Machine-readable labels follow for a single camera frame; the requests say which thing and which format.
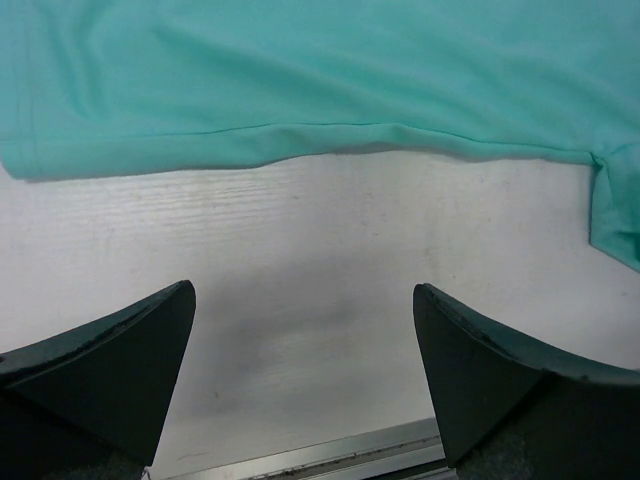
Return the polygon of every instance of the metal rail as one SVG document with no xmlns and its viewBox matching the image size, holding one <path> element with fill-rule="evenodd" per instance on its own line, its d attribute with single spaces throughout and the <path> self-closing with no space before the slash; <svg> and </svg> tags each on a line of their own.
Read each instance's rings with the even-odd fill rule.
<svg viewBox="0 0 640 480">
<path fill-rule="evenodd" d="M 171 480 L 457 479 L 435 419 L 173 477 Z"/>
</svg>

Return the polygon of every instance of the wood grain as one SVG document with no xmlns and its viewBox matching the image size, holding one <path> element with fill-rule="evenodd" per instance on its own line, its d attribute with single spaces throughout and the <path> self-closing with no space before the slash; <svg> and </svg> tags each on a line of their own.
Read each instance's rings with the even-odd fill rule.
<svg viewBox="0 0 640 480">
<path fill-rule="evenodd" d="M 198 311 L 154 479 L 433 415 L 431 282 L 561 348 L 640 366 L 640 275 L 587 244 L 590 171 L 411 152 L 24 183 L 0 174 L 0 351 L 181 278 Z"/>
</svg>

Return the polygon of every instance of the white table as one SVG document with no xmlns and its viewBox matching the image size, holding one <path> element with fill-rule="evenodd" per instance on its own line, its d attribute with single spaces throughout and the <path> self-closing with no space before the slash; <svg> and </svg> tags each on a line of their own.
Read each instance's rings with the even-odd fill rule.
<svg viewBox="0 0 640 480">
<path fill-rule="evenodd" d="M 588 245 L 590 180 L 411 152 L 52 183 L 2 172 L 0 351 L 191 279 L 154 480 L 432 416 L 420 282 L 637 368 L 640 275 Z"/>
</svg>

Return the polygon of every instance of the dark green plastic piece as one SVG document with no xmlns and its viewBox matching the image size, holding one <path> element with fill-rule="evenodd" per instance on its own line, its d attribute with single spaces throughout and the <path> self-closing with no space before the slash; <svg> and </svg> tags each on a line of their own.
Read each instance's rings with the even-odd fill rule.
<svg viewBox="0 0 640 480">
<path fill-rule="evenodd" d="M 194 313 L 195 291 L 183 281 L 3 354 L 0 476 L 91 476 L 107 466 L 140 478 L 155 456 Z"/>
<path fill-rule="evenodd" d="M 415 288 L 413 305 L 447 462 L 461 479 L 640 478 L 640 373 L 540 342 L 431 285 Z"/>
</svg>

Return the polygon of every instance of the mint green shirt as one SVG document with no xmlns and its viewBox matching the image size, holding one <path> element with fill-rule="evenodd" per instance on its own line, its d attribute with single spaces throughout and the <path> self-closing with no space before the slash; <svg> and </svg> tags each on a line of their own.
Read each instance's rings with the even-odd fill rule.
<svg viewBox="0 0 640 480">
<path fill-rule="evenodd" d="M 0 2 L 17 178 L 375 145 L 593 165 L 591 241 L 640 270 L 640 2 Z"/>
</svg>

